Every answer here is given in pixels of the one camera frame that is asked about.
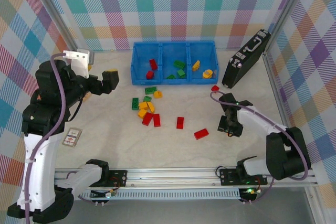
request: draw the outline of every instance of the cable tie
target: cable tie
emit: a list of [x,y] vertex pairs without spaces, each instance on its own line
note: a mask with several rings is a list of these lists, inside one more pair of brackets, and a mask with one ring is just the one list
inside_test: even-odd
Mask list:
[[26,163],[33,163],[33,162],[35,162],[35,159],[34,160],[31,160],[30,158],[26,159]]

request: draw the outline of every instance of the white floor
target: white floor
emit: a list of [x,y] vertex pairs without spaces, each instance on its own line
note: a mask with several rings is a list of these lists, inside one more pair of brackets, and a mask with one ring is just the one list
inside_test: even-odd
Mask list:
[[[221,84],[229,58],[235,51],[218,51],[220,67],[218,86],[232,92],[238,101],[248,100],[262,113],[281,122],[274,95],[262,59],[231,89]],[[154,99],[161,127],[141,124],[132,111],[133,97],[141,101],[144,86],[131,83],[131,51],[96,54],[90,74],[117,68],[120,82],[115,91],[92,95],[83,103],[69,127],[83,129],[76,147],[60,145],[56,168],[77,168],[91,158],[109,162],[115,168],[215,167],[235,166],[242,158],[265,151],[263,139],[244,128],[240,138],[217,131],[223,115],[219,103],[209,97],[212,85],[158,86],[163,98]],[[176,129],[176,119],[184,117],[184,129]],[[207,128],[209,136],[196,140],[194,132]]]

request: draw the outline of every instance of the small card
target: small card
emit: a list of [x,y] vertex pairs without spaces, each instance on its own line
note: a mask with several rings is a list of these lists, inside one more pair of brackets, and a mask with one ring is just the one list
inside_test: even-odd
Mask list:
[[71,146],[71,147],[75,147],[81,133],[82,133],[81,129],[70,128],[66,137],[64,138],[62,144],[67,145],[67,146]]

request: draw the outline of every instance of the black briefcase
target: black briefcase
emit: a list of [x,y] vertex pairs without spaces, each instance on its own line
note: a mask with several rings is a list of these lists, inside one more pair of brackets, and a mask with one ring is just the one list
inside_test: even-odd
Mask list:
[[222,80],[222,84],[225,87],[231,89],[259,60],[270,37],[271,34],[268,31],[260,30],[229,59],[229,64]]

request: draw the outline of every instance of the green lego brick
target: green lego brick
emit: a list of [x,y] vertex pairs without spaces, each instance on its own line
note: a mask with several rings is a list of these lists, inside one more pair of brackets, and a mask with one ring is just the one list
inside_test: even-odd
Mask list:
[[156,87],[145,88],[145,94],[154,94],[156,90],[157,90]]
[[146,95],[144,98],[143,98],[143,102],[150,102],[152,101],[152,98],[149,97],[148,95]]
[[181,69],[183,69],[184,66],[185,66],[185,63],[183,63],[183,62],[181,62],[181,61],[179,61],[179,60],[176,60],[176,61],[174,62],[174,66],[177,67],[177,68],[181,68]]
[[184,79],[185,78],[185,72],[182,69],[178,70],[177,74],[178,74],[178,76],[179,76],[180,79]]
[[173,80],[173,79],[176,79],[176,77],[175,77],[175,75],[171,74],[170,76],[167,77],[167,79]]
[[132,100],[132,110],[139,109],[139,98],[133,98]]

